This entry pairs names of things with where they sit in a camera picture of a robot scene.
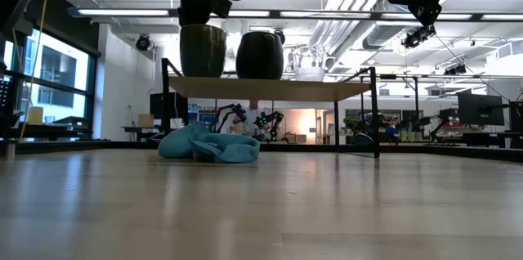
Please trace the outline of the blue-green glazed brown mug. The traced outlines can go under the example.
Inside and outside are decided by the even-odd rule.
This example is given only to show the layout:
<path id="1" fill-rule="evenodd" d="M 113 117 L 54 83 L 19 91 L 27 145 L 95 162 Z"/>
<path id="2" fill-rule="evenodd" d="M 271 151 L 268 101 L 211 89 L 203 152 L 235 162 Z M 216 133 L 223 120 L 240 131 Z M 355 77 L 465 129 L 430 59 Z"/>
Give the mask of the blue-green glazed brown mug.
<path id="1" fill-rule="evenodd" d="M 227 34 L 212 25 L 185 25 L 180 32 L 180 62 L 186 77 L 220 78 Z"/>

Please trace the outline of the black mug with green inside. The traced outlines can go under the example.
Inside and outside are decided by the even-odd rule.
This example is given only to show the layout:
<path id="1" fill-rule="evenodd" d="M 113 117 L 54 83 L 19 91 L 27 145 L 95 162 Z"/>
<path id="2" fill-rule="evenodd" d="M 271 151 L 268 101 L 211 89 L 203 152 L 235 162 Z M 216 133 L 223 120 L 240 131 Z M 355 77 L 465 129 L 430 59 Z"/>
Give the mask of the black mug with green inside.
<path id="1" fill-rule="evenodd" d="M 262 31 L 244 34 L 237 51 L 235 68 L 238 78 L 280 80 L 284 55 L 279 36 Z"/>

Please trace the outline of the clear glass cup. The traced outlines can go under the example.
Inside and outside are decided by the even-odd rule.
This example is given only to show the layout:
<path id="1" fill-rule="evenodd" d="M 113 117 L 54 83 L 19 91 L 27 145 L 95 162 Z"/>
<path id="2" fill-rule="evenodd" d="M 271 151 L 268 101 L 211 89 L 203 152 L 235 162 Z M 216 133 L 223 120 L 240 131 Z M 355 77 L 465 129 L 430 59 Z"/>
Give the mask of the clear glass cup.
<path id="1" fill-rule="evenodd" d="M 326 54 L 322 47 L 300 47 L 293 51 L 293 69 L 297 81 L 322 82 Z"/>

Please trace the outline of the wooden shelf with black legs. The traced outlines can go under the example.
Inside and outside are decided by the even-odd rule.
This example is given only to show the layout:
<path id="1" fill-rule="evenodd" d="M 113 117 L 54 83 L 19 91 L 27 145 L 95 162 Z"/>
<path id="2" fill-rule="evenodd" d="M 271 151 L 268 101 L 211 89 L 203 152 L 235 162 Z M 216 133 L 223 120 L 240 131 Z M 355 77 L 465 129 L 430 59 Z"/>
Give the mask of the wooden shelf with black legs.
<path id="1" fill-rule="evenodd" d="M 172 77 L 169 69 L 175 66 L 167 58 L 161 60 L 162 94 L 169 96 L 173 88 L 185 98 L 228 99 L 228 100 L 267 100 L 267 101 L 300 101 L 331 102 L 334 110 L 335 143 L 333 145 L 290 145 L 269 143 L 261 147 L 269 152 L 315 152 L 315 153 L 354 153 L 356 151 L 371 153 L 374 158 L 380 157 L 378 140 L 378 93 L 377 75 L 374 67 L 361 70 L 358 75 L 367 73 L 369 83 L 353 83 L 351 80 L 340 83 L 282 81 L 269 79 L 240 78 L 198 78 L 185 77 L 179 71 Z M 373 114 L 373 144 L 355 148 L 344 146 L 339 137 L 338 103 L 358 94 L 371 92 L 371 109 Z"/>

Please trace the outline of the black round ceiling speaker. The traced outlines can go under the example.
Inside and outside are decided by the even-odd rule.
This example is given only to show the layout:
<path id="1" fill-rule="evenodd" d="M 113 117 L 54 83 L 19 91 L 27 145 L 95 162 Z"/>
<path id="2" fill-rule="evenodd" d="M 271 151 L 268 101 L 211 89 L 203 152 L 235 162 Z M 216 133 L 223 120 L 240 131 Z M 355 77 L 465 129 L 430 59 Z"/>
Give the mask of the black round ceiling speaker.
<path id="1" fill-rule="evenodd" d="M 147 52 L 152 48 L 152 43 L 150 41 L 150 36 L 148 34 L 141 34 L 136 41 L 136 48 L 139 51 Z"/>

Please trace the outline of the long ceiling light bar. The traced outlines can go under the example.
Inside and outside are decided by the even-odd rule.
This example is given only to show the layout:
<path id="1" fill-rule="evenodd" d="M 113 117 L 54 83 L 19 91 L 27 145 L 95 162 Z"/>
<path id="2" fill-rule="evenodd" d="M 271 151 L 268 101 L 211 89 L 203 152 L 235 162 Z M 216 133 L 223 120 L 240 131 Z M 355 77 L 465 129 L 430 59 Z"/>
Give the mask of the long ceiling light bar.
<path id="1" fill-rule="evenodd" d="M 124 17 L 124 18 L 177 18 L 177 9 L 125 9 L 125 8 L 69 8 L 72 17 Z M 273 19 L 273 20 L 371 20 L 417 22 L 414 15 L 406 12 L 388 11 L 281 11 L 281 10 L 232 10 L 226 18 Z M 441 13 L 441 22 L 523 22 L 523 13 Z"/>

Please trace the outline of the black background monitor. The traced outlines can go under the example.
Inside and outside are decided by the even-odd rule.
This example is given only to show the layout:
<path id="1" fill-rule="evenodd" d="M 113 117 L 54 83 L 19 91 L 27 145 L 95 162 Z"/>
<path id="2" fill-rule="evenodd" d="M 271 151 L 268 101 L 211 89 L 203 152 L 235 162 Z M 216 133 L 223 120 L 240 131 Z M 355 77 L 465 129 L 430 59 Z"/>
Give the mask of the black background monitor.
<path id="1" fill-rule="evenodd" d="M 169 92 L 165 97 L 162 93 L 150 94 L 150 114 L 155 119 L 161 119 L 167 107 L 170 119 L 187 119 L 189 117 L 188 101 L 177 92 Z"/>

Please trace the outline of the person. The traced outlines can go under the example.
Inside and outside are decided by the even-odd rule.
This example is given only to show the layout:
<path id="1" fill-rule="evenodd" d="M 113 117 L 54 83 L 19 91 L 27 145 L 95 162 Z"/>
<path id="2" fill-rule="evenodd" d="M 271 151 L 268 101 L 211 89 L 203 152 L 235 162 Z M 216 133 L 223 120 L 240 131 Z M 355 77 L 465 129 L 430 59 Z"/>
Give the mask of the person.
<path id="1" fill-rule="evenodd" d="M 249 104 L 244 108 L 246 119 L 243 122 L 244 135 L 253 137 L 257 140 L 265 139 L 265 130 L 259 128 L 255 122 L 257 117 L 260 116 L 261 111 L 259 107 L 259 100 L 250 100 Z"/>

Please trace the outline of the black computer monitor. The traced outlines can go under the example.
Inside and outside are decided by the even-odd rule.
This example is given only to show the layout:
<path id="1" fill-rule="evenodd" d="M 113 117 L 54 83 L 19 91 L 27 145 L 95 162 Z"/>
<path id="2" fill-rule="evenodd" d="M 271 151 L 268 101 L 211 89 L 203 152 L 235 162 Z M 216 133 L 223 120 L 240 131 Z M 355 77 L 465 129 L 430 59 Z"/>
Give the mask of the black computer monitor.
<path id="1" fill-rule="evenodd" d="M 458 94 L 458 116 L 470 125 L 504 125 L 505 104 L 500 96 Z"/>

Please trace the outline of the teal cloth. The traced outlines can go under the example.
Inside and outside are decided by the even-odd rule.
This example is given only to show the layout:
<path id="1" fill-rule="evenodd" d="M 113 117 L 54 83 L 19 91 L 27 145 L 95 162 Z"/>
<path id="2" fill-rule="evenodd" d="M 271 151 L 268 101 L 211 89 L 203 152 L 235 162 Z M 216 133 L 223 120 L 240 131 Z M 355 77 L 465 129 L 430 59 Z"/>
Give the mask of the teal cloth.
<path id="1" fill-rule="evenodd" d="M 166 159 L 195 159 L 205 163 L 245 164 L 260 151 L 256 139 L 244 135 L 211 133 L 202 123 L 173 130 L 159 143 L 158 153 Z"/>

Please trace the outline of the dark blue bag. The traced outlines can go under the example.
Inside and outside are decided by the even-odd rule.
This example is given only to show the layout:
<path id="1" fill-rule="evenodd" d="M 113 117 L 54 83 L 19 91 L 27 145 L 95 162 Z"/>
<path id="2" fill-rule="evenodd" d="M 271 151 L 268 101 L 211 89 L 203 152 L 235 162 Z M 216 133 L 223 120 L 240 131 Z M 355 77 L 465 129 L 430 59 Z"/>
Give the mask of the dark blue bag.
<path id="1" fill-rule="evenodd" d="M 369 135 L 360 132 L 360 133 L 356 133 L 352 137 L 351 143 L 353 146 L 372 146 L 374 143 L 374 140 Z"/>

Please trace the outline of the black desk device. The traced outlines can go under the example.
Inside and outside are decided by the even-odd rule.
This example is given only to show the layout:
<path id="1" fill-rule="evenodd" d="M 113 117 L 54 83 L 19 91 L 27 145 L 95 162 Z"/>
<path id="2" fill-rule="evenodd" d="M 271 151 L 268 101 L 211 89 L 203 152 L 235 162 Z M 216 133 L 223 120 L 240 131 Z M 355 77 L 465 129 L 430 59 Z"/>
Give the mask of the black desk device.
<path id="1" fill-rule="evenodd" d="M 69 116 L 54 121 L 56 124 L 65 124 L 72 130 L 88 130 L 88 119 L 84 117 Z"/>

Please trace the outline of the yellow box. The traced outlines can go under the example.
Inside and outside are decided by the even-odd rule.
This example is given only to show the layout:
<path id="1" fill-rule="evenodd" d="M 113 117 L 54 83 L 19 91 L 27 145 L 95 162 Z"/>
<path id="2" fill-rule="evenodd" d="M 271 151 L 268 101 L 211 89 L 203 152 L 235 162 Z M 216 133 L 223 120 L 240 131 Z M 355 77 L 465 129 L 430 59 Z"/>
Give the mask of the yellow box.
<path id="1" fill-rule="evenodd" d="M 27 124 L 39 125 L 43 121 L 43 111 L 42 107 L 31 106 L 27 109 L 25 122 Z"/>

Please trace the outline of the black metal table frame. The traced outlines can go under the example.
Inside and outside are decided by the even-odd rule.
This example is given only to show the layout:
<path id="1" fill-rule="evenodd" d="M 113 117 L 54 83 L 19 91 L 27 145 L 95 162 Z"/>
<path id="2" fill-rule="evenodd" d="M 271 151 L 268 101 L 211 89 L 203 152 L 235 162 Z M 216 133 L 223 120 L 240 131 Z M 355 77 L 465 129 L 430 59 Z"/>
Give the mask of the black metal table frame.
<path id="1" fill-rule="evenodd" d="M 36 155 L 53 152 L 81 150 L 157 150 L 159 145 L 152 142 L 130 141 L 45 141 L 17 142 L 16 155 Z M 6 141 L 0 141 L 0 159 L 5 159 Z M 372 146 L 350 145 L 285 145 L 275 143 L 260 144 L 257 158 L 263 152 L 277 153 L 337 153 L 362 155 L 379 159 L 385 154 L 433 154 L 448 155 L 473 159 L 493 159 L 523 164 L 523 150 L 490 149 L 460 146 L 380 146 L 375 150 Z"/>

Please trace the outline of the window with black frame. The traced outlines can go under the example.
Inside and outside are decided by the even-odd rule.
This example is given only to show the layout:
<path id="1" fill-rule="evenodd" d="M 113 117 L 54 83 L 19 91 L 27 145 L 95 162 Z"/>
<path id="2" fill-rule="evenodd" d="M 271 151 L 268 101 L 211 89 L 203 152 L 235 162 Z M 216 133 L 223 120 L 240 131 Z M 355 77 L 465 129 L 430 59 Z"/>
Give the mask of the window with black frame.
<path id="1" fill-rule="evenodd" d="M 15 117 L 16 137 L 55 140 L 92 133 L 95 58 L 33 29 L 28 35 L 16 34 L 12 41 L 0 41 L 0 59 L 7 67 L 0 76 L 0 92 L 7 89 L 0 108 Z M 42 124 L 25 122 L 31 106 L 44 109 Z M 87 118 L 89 129 L 54 123 L 69 116 Z"/>

